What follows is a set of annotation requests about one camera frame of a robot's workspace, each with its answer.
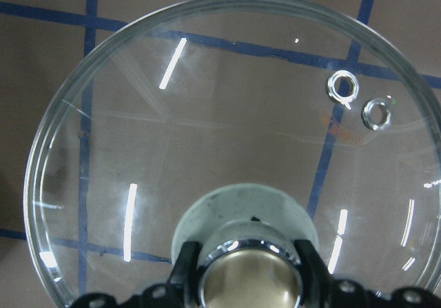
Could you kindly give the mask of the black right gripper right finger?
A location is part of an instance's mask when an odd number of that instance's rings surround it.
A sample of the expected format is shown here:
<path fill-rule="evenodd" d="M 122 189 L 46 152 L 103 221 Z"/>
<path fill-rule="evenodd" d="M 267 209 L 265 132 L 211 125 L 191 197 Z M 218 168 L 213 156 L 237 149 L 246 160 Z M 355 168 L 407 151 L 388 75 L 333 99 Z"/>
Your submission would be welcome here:
<path fill-rule="evenodd" d="M 300 259 L 303 305 L 326 307 L 331 284 L 327 267 L 309 240 L 295 240 L 294 247 Z"/>

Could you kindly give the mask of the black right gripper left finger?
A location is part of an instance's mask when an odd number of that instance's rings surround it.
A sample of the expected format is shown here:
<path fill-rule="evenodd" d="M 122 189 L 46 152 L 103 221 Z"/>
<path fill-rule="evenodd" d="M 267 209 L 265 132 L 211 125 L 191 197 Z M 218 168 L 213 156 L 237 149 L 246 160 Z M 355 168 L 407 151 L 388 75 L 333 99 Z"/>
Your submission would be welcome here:
<path fill-rule="evenodd" d="M 184 242 L 167 283 L 172 288 L 177 307 L 192 307 L 197 301 L 198 257 L 200 243 Z"/>

